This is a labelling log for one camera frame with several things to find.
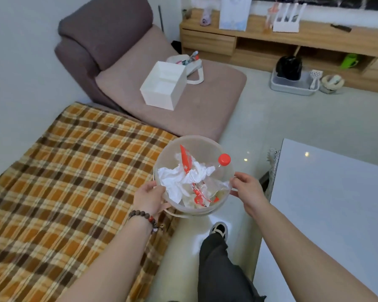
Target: wooden bead bracelet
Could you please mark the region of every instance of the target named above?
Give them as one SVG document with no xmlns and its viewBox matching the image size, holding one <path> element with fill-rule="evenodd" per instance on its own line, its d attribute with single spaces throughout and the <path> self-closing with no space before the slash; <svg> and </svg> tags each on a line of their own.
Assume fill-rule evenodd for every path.
<svg viewBox="0 0 378 302">
<path fill-rule="evenodd" d="M 133 210 L 129 213 L 129 219 L 132 218 L 133 216 L 141 216 L 141 217 L 144 217 L 145 219 L 148 219 L 149 223 L 151 223 L 151 225 L 153 226 L 153 232 L 157 232 L 159 228 L 162 229 L 164 227 L 163 225 L 157 226 L 156 225 L 157 222 L 154 216 L 144 211 Z"/>
</svg>

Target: orange plaid blanket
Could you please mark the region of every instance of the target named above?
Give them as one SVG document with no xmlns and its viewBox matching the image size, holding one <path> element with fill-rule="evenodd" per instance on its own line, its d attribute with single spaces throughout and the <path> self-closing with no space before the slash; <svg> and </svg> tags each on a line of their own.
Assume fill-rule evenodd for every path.
<svg viewBox="0 0 378 302">
<path fill-rule="evenodd" d="M 55 301 L 126 222 L 176 138 L 75 103 L 0 176 L 0 301 Z M 153 234 L 128 301 L 143 301 L 177 219 Z"/>
</svg>

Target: shoe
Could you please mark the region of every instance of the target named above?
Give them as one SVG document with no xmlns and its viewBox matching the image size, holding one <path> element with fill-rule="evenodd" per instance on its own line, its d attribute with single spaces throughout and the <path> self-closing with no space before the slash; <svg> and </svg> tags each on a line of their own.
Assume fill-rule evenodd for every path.
<svg viewBox="0 0 378 302">
<path fill-rule="evenodd" d="M 213 233 L 218 233 L 222 236 L 222 238 L 224 239 L 225 242 L 227 242 L 227 239 L 228 239 L 228 228 L 227 228 L 227 225 L 225 223 L 223 223 L 222 221 L 219 221 L 218 223 L 215 223 L 211 230 L 210 230 L 210 234 L 213 234 Z"/>
</svg>

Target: leg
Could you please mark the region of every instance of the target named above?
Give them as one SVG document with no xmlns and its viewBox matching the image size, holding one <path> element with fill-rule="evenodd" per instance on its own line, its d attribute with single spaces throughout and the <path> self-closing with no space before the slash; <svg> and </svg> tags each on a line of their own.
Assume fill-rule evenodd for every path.
<svg viewBox="0 0 378 302">
<path fill-rule="evenodd" d="M 198 302 L 262 302 L 252 282 L 231 263 L 227 244 L 219 233 L 210 234 L 199 254 Z"/>
</svg>

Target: forearm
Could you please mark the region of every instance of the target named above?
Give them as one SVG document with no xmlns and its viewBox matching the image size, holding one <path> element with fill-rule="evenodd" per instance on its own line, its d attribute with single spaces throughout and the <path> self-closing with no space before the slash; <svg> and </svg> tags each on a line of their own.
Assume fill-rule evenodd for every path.
<svg viewBox="0 0 378 302">
<path fill-rule="evenodd" d="M 253 217 L 297 302 L 378 301 L 273 205 L 260 203 Z"/>
<path fill-rule="evenodd" d="M 131 218 L 59 302 L 125 301 L 151 230 L 145 218 Z"/>
</svg>

